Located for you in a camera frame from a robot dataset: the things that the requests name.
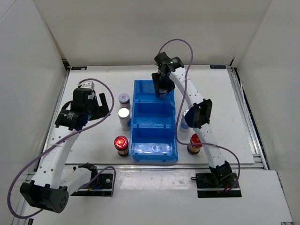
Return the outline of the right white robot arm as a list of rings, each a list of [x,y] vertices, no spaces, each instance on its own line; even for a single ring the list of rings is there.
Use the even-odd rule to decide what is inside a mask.
[[[158,66],[158,72],[151,76],[156,97],[164,98],[175,88],[180,90],[183,100],[188,106],[185,121],[195,131],[202,143],[209,163],[212,185],[218,188],[223,185],[230,185],[232,183],[232,169],[222,155],[220,147],[216,145],[210,126],[212,101],[205,99],[190,79],[185,77],[187,70],[179,57],[169,58],[165,52],[161,52],[157,54],[154,60]]]

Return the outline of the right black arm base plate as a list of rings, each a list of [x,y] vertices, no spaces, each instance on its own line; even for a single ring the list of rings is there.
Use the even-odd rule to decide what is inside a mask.
[[[196,173],[191,178],[196,183],[198,198],[240,198],[242,197],[239,183],[230,190],[237,181],[237,174],[234,172],[226,181],[215,184],[211,173]]]

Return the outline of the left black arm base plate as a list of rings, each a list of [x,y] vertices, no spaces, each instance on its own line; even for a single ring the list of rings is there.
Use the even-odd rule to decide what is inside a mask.
[[[111,197],[114,193],[116,170],[112,166],[98,172],[96,179],[84,189],[74,192],[71,196]]]

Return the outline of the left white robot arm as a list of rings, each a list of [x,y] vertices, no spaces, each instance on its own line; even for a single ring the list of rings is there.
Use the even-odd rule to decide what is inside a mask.
[[[108,113],[104,93],[96,94],[93,88],[82,87],[73,91],[73,99],[63,105],[55,121],[51,151],[42,157],[30,183],[20,187],[20,193],[30,206],[61,213],[70,195],[82,186],[98,185],[97,167],[91,163],[78,165],[65,178],[62,172],[83,127],[88,121],[103,118]]]

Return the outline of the white-lid spice jar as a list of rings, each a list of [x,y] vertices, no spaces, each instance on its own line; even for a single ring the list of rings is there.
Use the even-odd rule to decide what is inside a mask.
[[[159,89],[158,98],[159,99],[163,99],[166,94],[167,94],[167,90],[165,90],[165,89]]]
[[[126,108],[128,110],[131,108],[130,96],[127,93],[119,94],[118,100],[120,108]]]

